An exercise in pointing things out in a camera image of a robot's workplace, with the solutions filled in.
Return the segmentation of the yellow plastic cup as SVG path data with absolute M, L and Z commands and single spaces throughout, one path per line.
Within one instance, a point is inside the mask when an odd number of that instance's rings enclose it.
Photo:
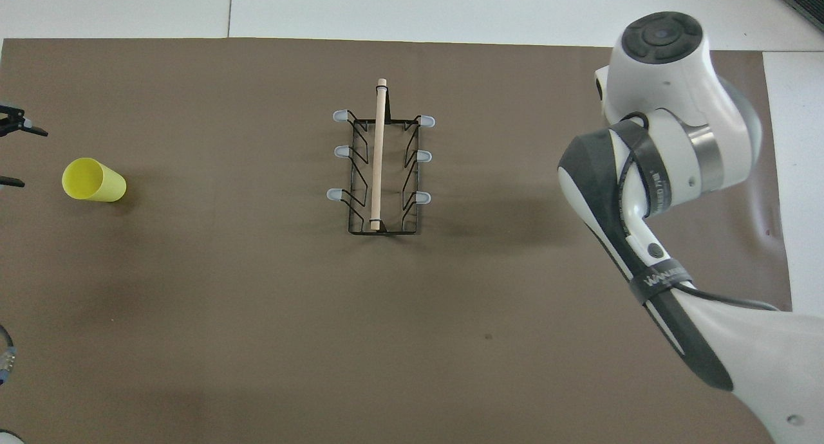
M 79 158 L 62 173 L 62 188 L 76 200 L 114 203 L 126 195 L 126 179 L 94 158 Z

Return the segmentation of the brown table mat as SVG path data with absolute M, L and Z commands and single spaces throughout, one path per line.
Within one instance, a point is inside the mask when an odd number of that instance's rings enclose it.
M 41 444 L 772 444 L 560 192 L 607 48 L 4 42 L 0 427 Z M 354 236 L 348 109 L 430 115 L 414 236 Z M 76 200 L 64 169 L 126 179 Z

